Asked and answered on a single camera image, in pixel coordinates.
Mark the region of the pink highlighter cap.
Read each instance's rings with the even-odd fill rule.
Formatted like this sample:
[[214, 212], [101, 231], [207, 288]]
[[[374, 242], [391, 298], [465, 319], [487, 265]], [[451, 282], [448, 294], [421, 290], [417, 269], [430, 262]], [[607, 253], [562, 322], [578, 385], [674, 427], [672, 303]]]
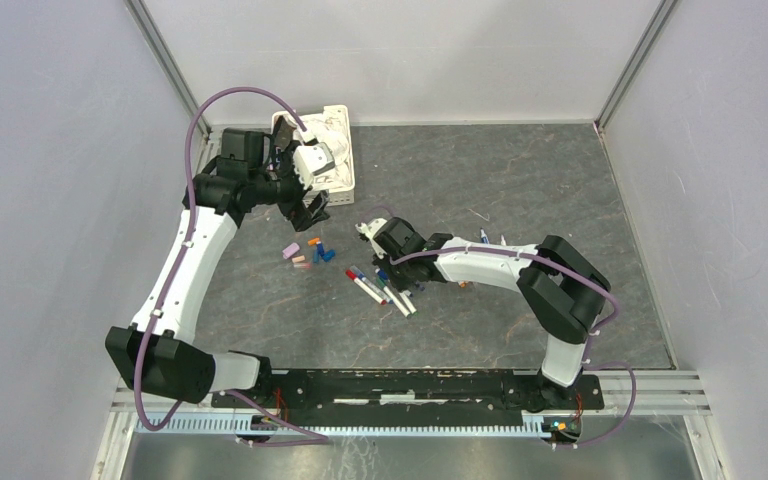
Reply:
[[300, 251], [300, 246], [297, 243], [291, 243], [282, 250], [282, 256], [284, 259], [289, 259], [296, 255]]

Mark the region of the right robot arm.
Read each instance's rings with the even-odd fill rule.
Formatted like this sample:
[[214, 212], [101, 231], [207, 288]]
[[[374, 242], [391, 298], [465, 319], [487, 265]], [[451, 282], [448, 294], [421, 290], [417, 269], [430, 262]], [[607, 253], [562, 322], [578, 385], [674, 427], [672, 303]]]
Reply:
[[451, 234], [423, 237], [406, 220], [375, 218], [356, 226], [374, 264], [399, 290], [417, 283], [472, 283], [522, 295], [548, 335], [537, 382], [540, 400], [562, 408], [577, 380], [604, 306], [619, 308], [606, 277], [567, 240], [548, 235], [529, 245], [472, 242]]

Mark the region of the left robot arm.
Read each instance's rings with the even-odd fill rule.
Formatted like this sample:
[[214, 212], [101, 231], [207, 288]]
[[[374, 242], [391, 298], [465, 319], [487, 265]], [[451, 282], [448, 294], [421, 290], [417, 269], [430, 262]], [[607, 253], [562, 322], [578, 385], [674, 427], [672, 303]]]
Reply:
[[185, 403], [235, 389], [250, 407], [266, 405], [274, 381], [254, 354], [211, 354], [193, 346], [195, 326], [218, 262], [244, 217], [276, 205], [297, 232], [328, 219], [325, 182], [336, 167], [323, 141], [298, 134], [227, 129], [221, 148], [193, 178], [178, 233], [161, 274], [127, 327], [110, 328], [105, 348], [126, 386]]

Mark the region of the white plastic basket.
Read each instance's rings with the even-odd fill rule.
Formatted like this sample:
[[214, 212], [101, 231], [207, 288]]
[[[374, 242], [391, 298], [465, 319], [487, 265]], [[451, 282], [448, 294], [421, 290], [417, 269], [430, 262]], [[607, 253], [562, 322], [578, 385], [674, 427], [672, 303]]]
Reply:
[[331, 205], [354, 202], [355, 167], [349, 110], [345, 105], [326, 105], [319, 113], [299, 117], [306, 129], [286, 111], [272, 114], [273, 138], [288, 151], [292, 170], [305, 188], [304, 203], [320, 192]]

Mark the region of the red cap marker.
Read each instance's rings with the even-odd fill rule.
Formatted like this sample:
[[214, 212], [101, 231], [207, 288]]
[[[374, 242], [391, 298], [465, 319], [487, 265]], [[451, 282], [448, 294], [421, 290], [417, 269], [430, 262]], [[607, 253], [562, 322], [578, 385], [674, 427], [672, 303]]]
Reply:
[[355, 273], [351, 270], [345, 271], [346, 276], [352, 280], [359, 288], [361, 288], [368, 296], [370, 296], [379, 305], [387, 305], [388, 301], [378, 293], [376, 293], [371, 287], [366, 285]]

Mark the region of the black printed shirt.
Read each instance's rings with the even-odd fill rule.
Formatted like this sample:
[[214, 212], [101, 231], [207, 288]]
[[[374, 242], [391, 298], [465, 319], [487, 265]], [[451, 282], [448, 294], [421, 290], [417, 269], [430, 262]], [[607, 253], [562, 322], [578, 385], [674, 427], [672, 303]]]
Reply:
[[276, 149], [285, 151], [295, 140], [296, 125], [285, 116], [279, 115], [273, 121], [272, 138]]

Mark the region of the white crumpled cloth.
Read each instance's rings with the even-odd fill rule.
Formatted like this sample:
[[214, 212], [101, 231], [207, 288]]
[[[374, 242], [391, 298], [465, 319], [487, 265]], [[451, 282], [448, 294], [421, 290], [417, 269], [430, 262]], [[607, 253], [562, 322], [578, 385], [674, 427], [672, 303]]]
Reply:
[[323, 112], [303, 117], [308, 129], [320, 143], [326, 144], [334, 157], [335, 168], [326, 174], [330, 186], [348, 187], [352, 175], [349, 165], [349, 150], [351, 142], [348, 129], [341, 115]]

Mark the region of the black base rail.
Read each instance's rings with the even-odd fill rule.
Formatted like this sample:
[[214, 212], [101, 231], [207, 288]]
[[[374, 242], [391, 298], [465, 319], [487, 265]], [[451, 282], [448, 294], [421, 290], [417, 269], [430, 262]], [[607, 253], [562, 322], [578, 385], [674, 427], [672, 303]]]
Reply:
[[517, 426], [523, 414], [605, 406], [593, 374], [563, 388], [512, 369], [289, 369], [246, 394], [303, 427]]

